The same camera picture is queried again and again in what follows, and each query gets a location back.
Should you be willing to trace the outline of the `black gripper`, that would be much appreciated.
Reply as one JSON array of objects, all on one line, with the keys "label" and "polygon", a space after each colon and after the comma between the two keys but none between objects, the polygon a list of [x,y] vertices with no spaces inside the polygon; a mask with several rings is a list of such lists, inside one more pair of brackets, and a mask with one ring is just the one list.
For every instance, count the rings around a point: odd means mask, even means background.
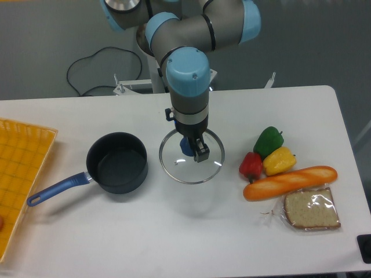
[{"label": "black gripper", "polygon": [[186,125],[174,120],[176,130],[188,139],[193,140],[192,150],[194,151],[194,160],[197,163],[206,161],[209,158],[209,147],[203,142],[203,133],[208,128],[208,119],[206,117],[203,121],[194,125]]}]

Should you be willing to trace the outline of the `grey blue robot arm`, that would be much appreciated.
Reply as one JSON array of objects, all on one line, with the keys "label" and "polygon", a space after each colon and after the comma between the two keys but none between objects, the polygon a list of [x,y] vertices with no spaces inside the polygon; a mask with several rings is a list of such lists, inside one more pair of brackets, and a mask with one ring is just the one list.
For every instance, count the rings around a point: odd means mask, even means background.
[{"label": "grey blue robot arm", "polygon": [[183,18],[181,1],[102,1],[112,28],[145,26],[150,52],[159,65],[172,107],[167,120],[188,141],[196,162],[209,157],[203,140],[208,126],[210,66],[206,56],[258,36],[261,16],[253,1],[200,1],[202,13]]}]

